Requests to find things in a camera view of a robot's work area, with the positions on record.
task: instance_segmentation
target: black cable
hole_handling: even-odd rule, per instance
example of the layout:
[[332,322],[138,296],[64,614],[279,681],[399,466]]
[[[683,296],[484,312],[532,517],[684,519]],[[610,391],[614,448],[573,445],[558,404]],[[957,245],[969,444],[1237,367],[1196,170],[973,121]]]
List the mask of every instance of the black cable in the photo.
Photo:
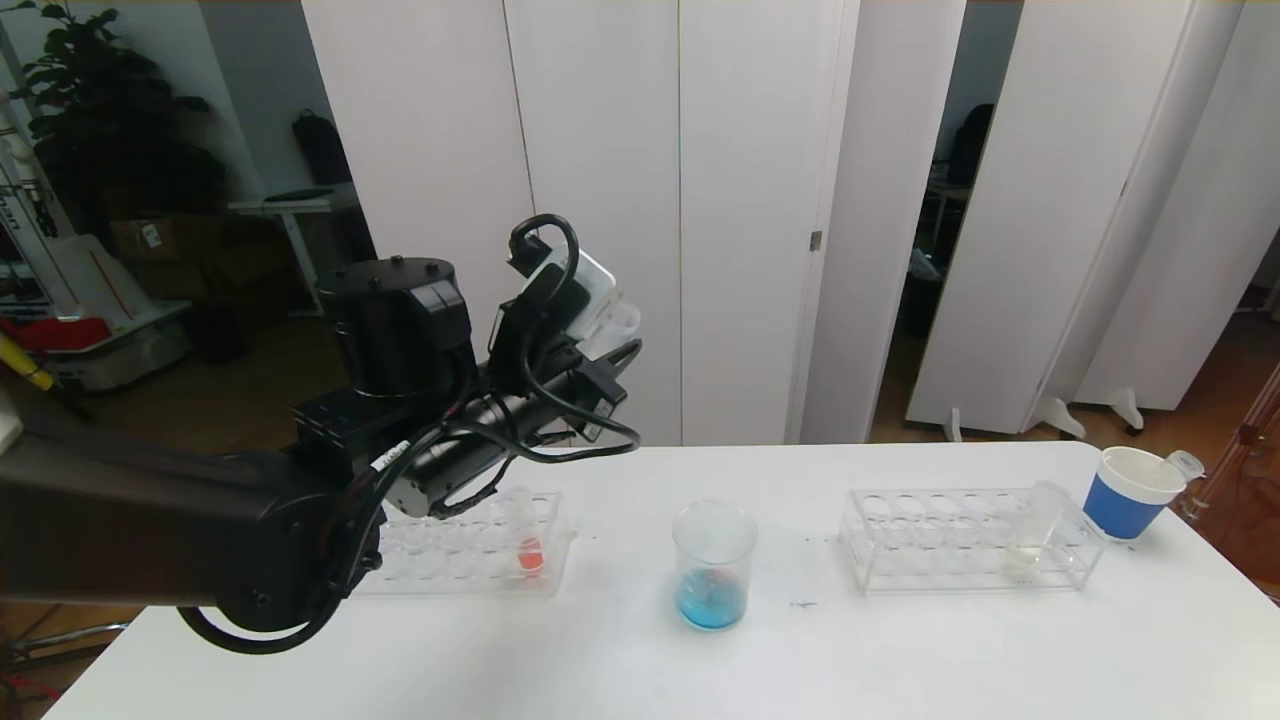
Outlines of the black cable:
[[[485,483],[484,486],[481,486],[480,489],[477,489],[474,495],[471,495],[471,496],[468,496],[468,497],[466,497],[463,500],[460,500],[460,501],[454,502],[453,505],[445,505],[445,501],[449,500],[449,497],[452,497],[456,493],[451,493],[451,495],[448,495],[445,497],[442,497],[440,500],[435,501],[431,505],[431,516],[433,518],[439,518],[439,519],[443,520],[443,519],[447,519],[447,518],[453,518],[456,515],[461,515],[461,514],[466,512],[467,510],[471,510],[476,505],[480,505],[480,502],[484,501],[484,498],[486,498],[486,497],[494,495],[495,492],[498,492],[498,483],[500,483],[502,478],[504,478],[507,475],[507,469],[511,468],[511,464],[515,460],[516,460],[516,456],[511,455],[508,452],[507,457],[502,461],[502,466],[498,468],[498,473],[494,474],[493,479],[490,479],[488,483]],[[468,482],[465,486],[462,486],[461,488],[458,488],[458,491],[462,491],[463,488],[470,487],[471,482]]]
[[[566,452],[561,455],[545,455],[538,452],[529,447],[527,445],[520,442],[518,439],[512,439],[502,433],[486,428],[485,425],[479,425],[467,421],[453,421],[445,425],[449,430],[458,430],[462,433],[470,433],[483,437],[484,439],[497,445],[498,447],[524,457],[525,460],[532,460],[534,462],[540,462],[543,465],[559,465],[562,462],[573,462],[576,460],[586,460],[588,457],[608,457],[612,455],[622,455],[623,452],[630,452],[634,447],[627,446],[613,446],[613,447],[589,447],[585,450],[579,450],[575,452]],[[461,439],[466,434],[449,434],[442,439]]]
[[242,638],[239,635],[233,635],[227,630],[214,625],[205,618],[198,607],[179,607],[178,615],[182,620],[192,629],[197,635],[204,638],[206,642],[215,644],[223,650],[229,650],[232,652],[239,652],[242,655],[273,655],[276,652],[284,652],[287,650],[293,650],[300,644],[307,642],[316,633],[319,633],[325,624],[333,618],[333,614],[338,610],[338,600],[333,600],[324,605],[320,614],[314,615],[307,624],[302,626],[298,632],[292,635],[285,635],[283,638],[275,638],[269,641],[259,641],[251,638]]
[[564,260],[564,274],[561,275],[556,287],[552,288],[550,295],[547,296],[547,305],[550,305],[552,301],[559,297],[561,291],[566,284],[568,284],[568,281],[577,274],[577,261],[581,255],[581,250],[577,245],[577,233],[573,232],[573,225],[568,224],[568,220],[554,213],[540,213],[512,228],[511,237],[515,240],[547,225],[558,228],[564,236],[564,245],[568,246],[568,258]]
[[[623,425],[622,423],[620,423],[620,421],[617,421],[617,420],[614,420],[612,418],[605,418],[603,415],[598,415],[595,413],[591,413],[590,410],[584,410],[584,409],[579,407],[577,405],[573,405],[572,402],[568,402],[567,400],[563,400],[563,398],[553,395],[552,391],[547,389],[540,382],[538,382],[538,378],[534,377],[532,368],[529,366],[529,352],[527,351],[532,346],[532,337],[534,337],[532,332],[525,334],[525,340],[524,340],[524,342],[521,342],[521,347],[520,347],[520,375],[525,380],[525,384],[529,386],[529,389],[532,391],[532,393],[535,396],[538,396],[539,400],[541,400],[543,402],[547,402],[548,405],[552,405],[557,410],[559,410],[561,415],[571,415],[573,418],[577,418],[580,420],[591,423],[594,425],[599,425],[599,427],[602,427],[602,428],[604,428],[607,430],[614,432],[614,433],[617,433],[617,434],[627,438],[627,442],[625,445],[613,446],[613,447],[595,447],[595,448],[591,448],[591,450],[598,450],[598,451],[602,451],[602,452],[598,452],[598,454],[594,454],[594,455],[580,455],[579,457],[581,457],[581,459],[586,459],[586,457],[607,457],[609,455],[622,455],[625,452],[631,452],[632,450],[636,450],[637,447],[640,447],[640,433],[637,433],[636,430],[634,430],[628,425]],[[589,451],[584,450],[581,452],[586,454]]]
[[577,436],[577,433],[573,430],[556,430],[554,433],[534,433],[534,439],[538,441],[538,445],[532,445],[530,447],[541,447],[544,445],[549,445],[553,442],[573,439],[575,436]]

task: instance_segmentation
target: red object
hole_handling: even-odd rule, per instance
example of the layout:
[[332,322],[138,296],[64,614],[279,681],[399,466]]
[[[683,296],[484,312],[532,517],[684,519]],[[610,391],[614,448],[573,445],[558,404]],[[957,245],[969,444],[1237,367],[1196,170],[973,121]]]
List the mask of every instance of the red object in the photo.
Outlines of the red object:
[[6,679],[14,687],[18,687],[18,688],[31,688],[31,689],[35,689],[35,691],[40,691],[49,700],[58,700],[58,698],[63,697],[63,693],[58,692],[55,688],[51,688],[51,687],[49,687],[49,685],[46,685],[44,683],[37,683],[36,680],[28,680],[27,678],[23,678],[22,675],[9,675]]
[[543,543],[538,542],[538,538],[529,538],[520,543],[520,551],[516,552],[516,559],[520,560],[520,566],[529,573],[534,573],[543,569]]
[[106,320],[102,318],[82,318],[65,323],[58,318],[45,318],[26,325],[17,325],[0,318],[0,329],[32,352],[83,350],[111,337],[111,328],[106,327]]

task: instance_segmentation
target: black motor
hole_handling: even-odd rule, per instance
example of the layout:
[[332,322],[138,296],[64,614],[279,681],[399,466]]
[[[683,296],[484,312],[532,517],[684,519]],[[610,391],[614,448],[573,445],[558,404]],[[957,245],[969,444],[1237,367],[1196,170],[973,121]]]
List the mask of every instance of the black motor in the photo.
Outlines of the black motor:
[[474,379],[471,320],[452,264],[369,260],[325,274],[316,291],[356,392],[452,401]]

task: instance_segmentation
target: potted plant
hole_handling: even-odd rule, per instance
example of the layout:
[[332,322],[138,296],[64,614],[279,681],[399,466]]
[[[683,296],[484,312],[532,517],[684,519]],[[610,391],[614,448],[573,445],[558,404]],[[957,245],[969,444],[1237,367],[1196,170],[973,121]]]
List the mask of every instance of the potted plant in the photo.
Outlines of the potted plant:
[[188,115],[209,104],[175,96],[151,59],[123,46],[104,10],[83,22],[56,1],[24,0],[9,10],[32,10],[59,27],[45,37],[45,54],[23,65],[27,83],[14,97],[49,110],[31,120],[31,135],[49,181],[79,232],[110,238],[109,196],[129,197],[133,209],[209,211],[225,201],[227,170],[187,140]]

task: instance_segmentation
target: yellow handle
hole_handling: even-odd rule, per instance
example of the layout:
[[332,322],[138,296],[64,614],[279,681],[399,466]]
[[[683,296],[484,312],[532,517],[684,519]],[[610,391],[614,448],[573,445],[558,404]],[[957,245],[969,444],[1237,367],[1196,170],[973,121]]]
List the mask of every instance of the yellow handle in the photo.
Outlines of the yellow handle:
[[31,380],[31,384],[40,389],[54,387],[54,378],[42,370],[40,365],[36,365],[36,361],[27,355],[20,345],[4,333],[0,333],[0,360],[13,368],[14,373],[27,378]]

